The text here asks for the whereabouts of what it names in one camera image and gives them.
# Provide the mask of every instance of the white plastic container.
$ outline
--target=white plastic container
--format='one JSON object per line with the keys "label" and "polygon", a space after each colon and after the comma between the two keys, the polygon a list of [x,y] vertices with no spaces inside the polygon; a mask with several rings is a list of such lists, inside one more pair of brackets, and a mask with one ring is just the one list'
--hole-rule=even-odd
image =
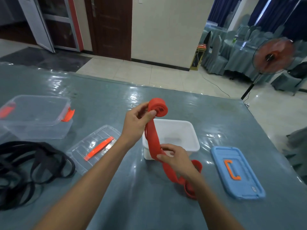
{"label": "white plastic container", "polygon": [[[88,161],[84,160],[84,157],[89,154],[90,151],[110,136],[114,139],[106,147],[101,149]],[[110,149],[111,146],[113,146],[119,137],[120,132],[118,130],[109,125],[104,125],[71,147],[66,154],[74,161],[77,172],[83,175],[93,167],[97,161],[99,161],[99,159]]]}
{"label": "white plastic container", "polygon": [[[187,152],[197,152],[200,148],[194,127],[188,121],[154,119],[156,131],[159,137],[160,144],[171,143],[183,147]],[[145,133],[142,137],[144,158],[153,160],[148,149],[148,142],[145,138]]]}
{"label": "white plastic container", "polygon": [[0,108],[0,125],[19,139],[63,139],[72,125],[70,104],[65,97],[19,95]]}

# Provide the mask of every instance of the blue tray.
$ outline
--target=blue tray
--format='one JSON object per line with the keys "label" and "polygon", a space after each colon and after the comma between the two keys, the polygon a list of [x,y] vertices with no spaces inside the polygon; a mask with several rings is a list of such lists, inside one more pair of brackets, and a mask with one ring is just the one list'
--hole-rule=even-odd
{"label": "blue tray", "polygon": [[211,149],[226,191],[236,199],[264,198],[266,193],[242,152],[235,147]]}

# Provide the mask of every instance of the wooden door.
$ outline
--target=wooden door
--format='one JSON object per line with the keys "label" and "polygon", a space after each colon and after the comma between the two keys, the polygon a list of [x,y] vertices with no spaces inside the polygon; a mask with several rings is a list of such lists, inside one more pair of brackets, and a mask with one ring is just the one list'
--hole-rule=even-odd
{"label": "wooden door", "polygon": [[132,0],[85,0],[93,52],[131,60]]}

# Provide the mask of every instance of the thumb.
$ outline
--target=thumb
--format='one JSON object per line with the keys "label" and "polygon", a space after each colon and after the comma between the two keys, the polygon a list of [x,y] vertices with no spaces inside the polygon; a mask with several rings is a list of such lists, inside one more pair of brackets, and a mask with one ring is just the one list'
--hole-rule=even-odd
{"label": "thumb", "polygon": [[156,116],[157,112],[155,110],[151,110],[150,112],[147,112],[142,118],[141,121],[145,125],[150,120],[152,120]]}
{"label": "thumb", "polygon": [[158,154],[157,158],[167,164],[169,164],[171,162],[171,157],[169,157],[168,155],[163,155],[163,154]]}

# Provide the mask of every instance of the hand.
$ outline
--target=hand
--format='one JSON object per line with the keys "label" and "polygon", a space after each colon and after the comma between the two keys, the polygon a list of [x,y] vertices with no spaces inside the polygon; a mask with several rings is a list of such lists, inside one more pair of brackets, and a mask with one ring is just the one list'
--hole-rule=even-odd
{"label": "hand", "polygon": [[145,125],[152,120],[157,112],[152,110],[147,112],[148,102],[144,102],[126,113],[121,139],[124,139],[129,147],[142,137]]}
{"label": "hand", "polygon": [[187,179],[195,171],[198,173],[184,148],[169,143],[161,144],[161,148],[163,150],[171,151],[170,154],[174,157],[159,154],[157,155],[157,158],[165,163],[168,163],[175,172],[179,173],[185,179]]}

